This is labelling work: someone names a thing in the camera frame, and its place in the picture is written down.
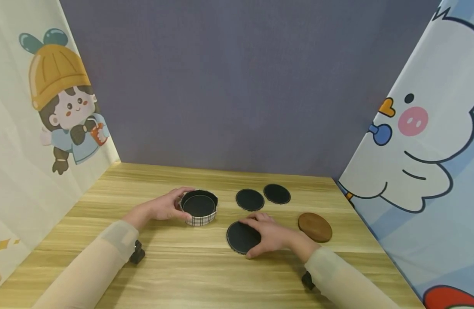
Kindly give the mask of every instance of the light blue shirt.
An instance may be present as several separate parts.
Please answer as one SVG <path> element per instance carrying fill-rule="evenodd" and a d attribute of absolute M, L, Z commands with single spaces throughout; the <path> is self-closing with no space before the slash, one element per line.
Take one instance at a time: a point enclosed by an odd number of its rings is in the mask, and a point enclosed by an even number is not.
<path fill-rule="evenodd" d="M 97 123 L 103 123 L 103 134 L 105 137 L 110 136 L 110 131 L 106 126 L 105 119 L 100 114 L 94 113 L 93 116 L 96 118 Z M 87 132 L 85 134 L 84 141 L 80 145 L 75 145 L 70 137 L 70 130 L 54 130 L 51 133 L 51 144 L 60 150 L 64 150 L 68 153 L 72 153 L 76 164 L 83 163 L 89 157 L 93 156 L 94 153 L 100 148 L 93 136 Z"/>

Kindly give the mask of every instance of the left hand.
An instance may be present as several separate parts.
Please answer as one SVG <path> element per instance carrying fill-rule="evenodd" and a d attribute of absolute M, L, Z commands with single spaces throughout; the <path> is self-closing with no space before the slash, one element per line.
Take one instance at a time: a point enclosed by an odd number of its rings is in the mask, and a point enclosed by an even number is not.
<path fill-rule="evenodd" d="M 98 129 L 98 139 L 100 142 L 104 143 L 106 141 L 106 136 L 103 133 L 103 129 Z"/>
<path fill-rule="evenodd" d="M 184 221 L 192 219 L 192 216 L 187 212 L 180 210 L 178 202 L 184 196 L 185 193 L 194 191 L 194 188 L 181 187 L 173 189 L 165 195 L 155 198 L 151 201 L 147 201 L 142 205 L 149 208 L 150 217 L 154 220 L 168 220 L 172 218 L 178 218 Z"/>

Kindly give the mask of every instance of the beige sleeve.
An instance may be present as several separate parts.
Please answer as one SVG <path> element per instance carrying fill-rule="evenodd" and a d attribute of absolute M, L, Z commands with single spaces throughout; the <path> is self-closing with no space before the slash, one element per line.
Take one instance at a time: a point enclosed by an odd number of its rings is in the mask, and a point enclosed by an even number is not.
<path fill-rule="evenodd" d="M 94 308 L 134 253 L 138 237 L 139 231 L 127 222 L 111 224 L 65 268 L 33 308 Z"/>
<path fill-rule="evenodd" d="M 340 309 L 399 308 L 360 271 L 328 248 L 314 251 L 305 268 L 321 294 Z"/>

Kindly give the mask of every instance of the black round disc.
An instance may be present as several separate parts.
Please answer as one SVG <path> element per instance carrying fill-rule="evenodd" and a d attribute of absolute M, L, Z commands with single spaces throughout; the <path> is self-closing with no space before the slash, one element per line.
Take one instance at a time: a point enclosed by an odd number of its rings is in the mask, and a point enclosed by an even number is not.
<path fill-rule="evenodd" d="M 247 254 L 261 242 L 261 234 L 247 224 L 234 222 L 226 231 L 226 240 L 237 253 Z"/>
<path fill-rule="evenodd" d="M 265 186 L 266 198 L 275 204 L 286 204 L 290 202 L 290 192 L 281 185 L 274 183 Z"/>
<path fill-rule="evenodd" d="M 209 196 L 194 195 L 182 204 L 182 209 L 193 217 L 204 217 L 214 213 L 216 206 Z"/>
<path fill-rule="evenodd" d="M 265 198 L 253 189 L 238 191 L 235 199 L 237 200 L 238 206 L 248 212 L 257 211 L 265 205 Z"/>

